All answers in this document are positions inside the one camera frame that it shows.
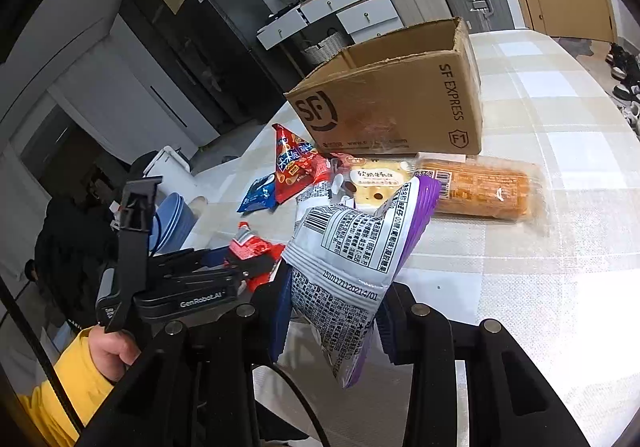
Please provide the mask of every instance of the plastic wrap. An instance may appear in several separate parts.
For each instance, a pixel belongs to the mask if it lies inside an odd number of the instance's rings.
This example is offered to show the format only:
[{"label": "plastic wrap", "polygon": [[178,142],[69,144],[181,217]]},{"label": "plastic wrap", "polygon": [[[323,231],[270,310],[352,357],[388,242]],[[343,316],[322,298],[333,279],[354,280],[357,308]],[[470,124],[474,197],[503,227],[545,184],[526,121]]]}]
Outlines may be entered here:
[{"label": "plastic wrap", "polygon": [[487,156],[468,156],[459,162],[418,155],[415,175],[441,183],[436,212],[534,223],[546,220],[545,180],[534,164]]},{"label": "plastic wrap", "polygon": [[342,387],[360,376],[376,311],[425,230],[439,192],[436,180],[420,176],[374,215],[343,205],[310,208],[282,254],[292,267],[292,304],[313,325]]},{"label": "plastic wrap", "polygon": [[373,214],[414,175],[415,160],[406,158],[356,158],[337,155],[332,164],[332,195],[336,203],[348,204]]}]

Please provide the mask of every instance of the red packaging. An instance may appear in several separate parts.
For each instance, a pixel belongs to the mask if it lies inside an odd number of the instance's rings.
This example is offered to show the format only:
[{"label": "red packaging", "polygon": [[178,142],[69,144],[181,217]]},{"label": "red packaging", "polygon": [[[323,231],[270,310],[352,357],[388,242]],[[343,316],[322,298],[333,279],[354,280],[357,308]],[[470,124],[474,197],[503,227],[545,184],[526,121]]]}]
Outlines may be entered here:
[{"label": "red packaging", "polygon": [[[280,256],[282,255],[282,251],[285,249],[285,245],[281,244],[281,243],[276,243],[276,245],[273,245],[273,247],[271,248],[271,250],[269,252],[267,252],[269,255],[271,255],[271,257],[273,257],[273,260],[276,262],[275,265],[273,265],[273,268],[277,268],[278,267],[278,260],[280,259]],[[246,287],[247,289],[249,289],[251,292],[255,292],[255,289],[260,286],[260,284],[267,284],[271,278],[271,272],[265,272],[262,275],[259,275],[258,277],[254,277],[253,279],[249,279],[246,282]]]},{"label": "red packaging", "polygon": [[313,182],[302,166],[310,167],[309,162],[318,151],[279,123],[272,127],[276,130],[276,201],[284,203]]},{"label": "red packaging", "polygon": [[[269,241],[256,236],[251,231],[251,228],[249,228],[249,223],[247,223],[246,221],[239,221],[236,237],[234,237],[234,239],[231,240],[231,243],[229,243],[229,250],[233,252],[236,257],[242,260],[257,257],[259,255],[262,255],[263,253],[268,253],[276,262],[274,268],[277,268],[278,260],[280,259],[284,248],[285,245],[282,245],[280,243],[272,245]],[[248,279],[246,281],[246,287],[251,292],[254,292],[255,289],[260,286],[260,284],[268,283],[270,276],[271,271],[268,271],[252,279]]]},{"label": "red packaging", "polygon": [[239,259],[245,260],[269,252],[273,245],[252,233],[249,223],[240,221],[236,237],[229,243],[229,250]]},{"label": "red packaging", "polygon": [[310,154],[300,159],[300,167],[313,178],[313,183],[329,181],[331,163],[319,154]]}]

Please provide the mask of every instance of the person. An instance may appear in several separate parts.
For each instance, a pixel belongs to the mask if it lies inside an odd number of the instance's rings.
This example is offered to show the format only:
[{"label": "person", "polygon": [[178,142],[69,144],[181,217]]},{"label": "person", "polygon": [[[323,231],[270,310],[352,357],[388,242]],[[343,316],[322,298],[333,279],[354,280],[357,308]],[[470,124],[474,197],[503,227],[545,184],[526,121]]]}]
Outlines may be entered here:
[{"label": "person", "polygon": [[[101,326],[82,330],[63,351],[55,370],[85,425],[140,354],[126,332],[105,333]],[[71,447],[78,439],[49,381],[30,397],[18,395],[32,422],[51,447]]]},{"label": "person", "polygon": [[52,197],[34,260],[25,265],[27,278],[46,286],[76,333],[96,323],[102,267],[118,257],[118,238],[103,212],[83,211],[70,198]]}]

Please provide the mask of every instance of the hand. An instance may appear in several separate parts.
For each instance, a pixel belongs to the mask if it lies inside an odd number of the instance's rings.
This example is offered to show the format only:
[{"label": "hand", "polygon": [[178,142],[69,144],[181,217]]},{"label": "hand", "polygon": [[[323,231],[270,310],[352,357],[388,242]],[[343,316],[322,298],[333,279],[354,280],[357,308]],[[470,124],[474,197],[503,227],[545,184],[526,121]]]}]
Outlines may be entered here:
[{"label": "hand", "polygon": [[105,379],[120,380],[140,354],[140,348],[125,332],[105,333],[102,326],[89,331],[89,352],[95,367]]}]

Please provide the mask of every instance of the white tablecloth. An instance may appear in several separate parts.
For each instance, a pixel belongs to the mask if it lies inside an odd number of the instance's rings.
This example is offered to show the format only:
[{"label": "white tablecloth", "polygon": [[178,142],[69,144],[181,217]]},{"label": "white tablecloth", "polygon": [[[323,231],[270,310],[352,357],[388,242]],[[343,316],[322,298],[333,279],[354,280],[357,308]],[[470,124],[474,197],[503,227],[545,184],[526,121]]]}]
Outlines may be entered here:
[{"label": "white tablecloth", "polygon": [[[496,318],[562,398],[593,447],[608,447],[640,406],[640,143],[609,97],[549,37],[529,30],[472,36],[482,75],[482,154],[539,164],[551,186],[552,227],[433,218],[398,281],[450,319]],[[289,105],[274,117],[303,138]],[[207,239],[224,246],[254,179],[274,170],[267,125],[240,158],[196,178],[215,204]],[[247,217],[286,243],[295,201]],[[358,384],[341,390],[310,330],[292,324],[280,363],[318,411],[332,445],[402,443],[411,369],[369,354]],[[459,369],[460,441],[468,443]],[[257,398],[313,434],[276,376],[258,370]]]}]

